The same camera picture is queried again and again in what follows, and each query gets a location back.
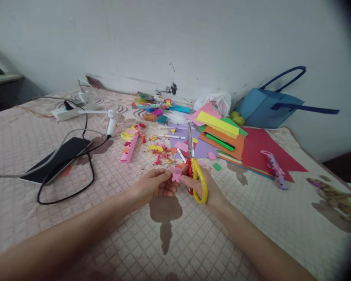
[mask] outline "power strip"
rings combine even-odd
[[[88,103],[86,105],[83,105],[82,108],[84,110],[96,110],[99,108],[99,106],[96,103]],[[72,110],[66,110],[66,108],[63,107],[63,108],[54,109],[51,111],[51,113],[53,114],[53,116],[56,117],[57,121],[65,121],[70,118],[79,116],[80,115],[80,113],[78,112],[79,110],[81,110],[79,107],[74,108]]]

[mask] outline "blue bag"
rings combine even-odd
[[[301,73],[277,91],[273,92],[265,89],[266,86],[278,78],[298,69],[302,70]],[[245,125],[258,128],[277,128],[293,114],[296,109],[325,114],[338,114],[339,110],[335,109],[303,106],[302,104],[304,101],[280,93],[288,85],[298,80],[305,72],[305,66],[298,66],[283,72],[259,89],[253,88],[243,99],[242,103],[235,109],[245,119]]]

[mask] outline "yellow scissors handle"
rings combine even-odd
[[[205,203],[207,203],[207,199],[208,199],[207,184],[206,184],[206,180],[204,179],[204,175],[202,173],[202,170],[200,169],[199,163],[195,158],[191,159],[191,168],[192,168],[192,172],[194,174],[193,178],[195,180],[199,179],[200,182],[202,183],[202,187],[203,187],[203,198],[200,199],[200,197],[195,189],[194,189],[194,197],[199,204],[205,204]]]

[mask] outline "scissor blade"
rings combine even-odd
[[[192,134],[191,134],[191,121],[188,122],[188,130],[187,130],[187,138],[188,138],[188,158],[195,158],[195,153],[194,153],[194,144],[192,141]]]

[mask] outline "bag handle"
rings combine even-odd
[[[290,108],[291,111],[294,109],[301,109],[301,110],[306,110],[306,111],[312,111],[312,112],[318,112],[318,113],[324,113],[324,114],[338,114],[339,110],[338,109],[328,109],[328,108],[320,108],[320,107],[308,107],[304,105],[296,105],[293,103],[276,103],[274,106],[271,107],[273,110],[278,110],[281,107],[287,107]]]
[[[282,86],[281,88],[279,88],[277,91],[275,92],[281,92],[284,88],[286,88],[288,85],[294,83],[296,80],[298,80],[300,77],[303,76],[303,74],[306,72],[306,67],[305,66],[297,66],[295,68],[291,68],[281,74],[279,74],[278,76],[276,76],[275,78],[273,78],[272,80],[270,80],[267,84],[265,84],[264,86],[262,86],[260,89],[261,90],[265,90],[265,87],[268,86],[270,83],[273,83],[275,80],[281,78],[282,76],[290,73],[290,72],[293,72],[294,70],[298,70],[298,69],[301,69],[302,72],[297,76],[295,77],[294,79],[292,79],[289,83],[287,83],[286,85]]]

